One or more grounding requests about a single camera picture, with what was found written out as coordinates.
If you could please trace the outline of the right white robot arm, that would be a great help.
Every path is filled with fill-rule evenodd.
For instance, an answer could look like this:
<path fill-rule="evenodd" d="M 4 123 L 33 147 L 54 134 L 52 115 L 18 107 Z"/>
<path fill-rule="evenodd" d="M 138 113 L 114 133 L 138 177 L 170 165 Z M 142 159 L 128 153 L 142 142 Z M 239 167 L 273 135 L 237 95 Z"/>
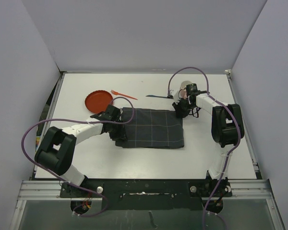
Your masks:
<path fill-rule="evenodd" d="M 220 102 L 206 92 L 191 93 L 186 98 L 175 100 L 172 106 L 178 118 L 189 116 L 194 109 L 211 115 L 211 135 L 218 150 L 208 169 L 211 180 L 205 182 L 204 190 L 208 195 L 215 196 L 221 191 L 218 180 L 227 177 L 232 152 L 244 137 L 240 106 Z"/>

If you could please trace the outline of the pink white mug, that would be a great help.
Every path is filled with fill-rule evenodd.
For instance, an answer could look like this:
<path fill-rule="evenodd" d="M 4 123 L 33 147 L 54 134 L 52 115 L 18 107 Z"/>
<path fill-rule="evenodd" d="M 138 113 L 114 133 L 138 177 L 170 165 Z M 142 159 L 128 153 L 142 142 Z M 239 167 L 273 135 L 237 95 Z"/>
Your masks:
<path fill-rule="evenodd" d="M 186 90 L 186 87 L 187 87 L 187 85 L 189 85 L 189 84 L 192 84 L 192 82 L 189 81 L 189 80 L 183 81 L 183 82 L 181 83 L 181 85 L 180 85 L 180 90 L 179 90 L 179 97 L 180 97 L 180 98 L 183 98 L 183 99 L 187 98 L 187 90 Z"/>

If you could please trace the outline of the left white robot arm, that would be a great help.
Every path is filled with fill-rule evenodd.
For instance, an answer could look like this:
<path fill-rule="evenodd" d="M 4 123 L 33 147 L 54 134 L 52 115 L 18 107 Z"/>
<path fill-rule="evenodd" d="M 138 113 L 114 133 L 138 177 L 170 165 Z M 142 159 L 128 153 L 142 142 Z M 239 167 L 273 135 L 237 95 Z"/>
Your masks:
<path fill-rule="evenodd" d="M 77 144 L 97 135 L 108 133 L 110 139 L 126 140 L 121 119 L 122 110 L 108 105 L 104 112 L 92 115 L 83 124 L 59 129 L 50 127 L 35 154 L 35 162 L 72 183 L 71 191 L 78 197 L 86 195 L 85 175 L 72 165 Z"/>

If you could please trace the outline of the dark checked cloth placemat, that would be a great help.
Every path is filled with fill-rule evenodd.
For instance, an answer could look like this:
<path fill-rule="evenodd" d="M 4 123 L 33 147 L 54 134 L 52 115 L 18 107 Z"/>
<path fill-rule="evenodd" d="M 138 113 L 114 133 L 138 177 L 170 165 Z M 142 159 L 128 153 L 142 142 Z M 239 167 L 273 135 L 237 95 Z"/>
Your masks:
<path fill-rule="evenodd" d="M 183 120 L 170 110 L 136 108 L 122 109 L 126 140 L 117 140 L 115 145 L 122 148 L 180 149 L 184 147 Z"/>

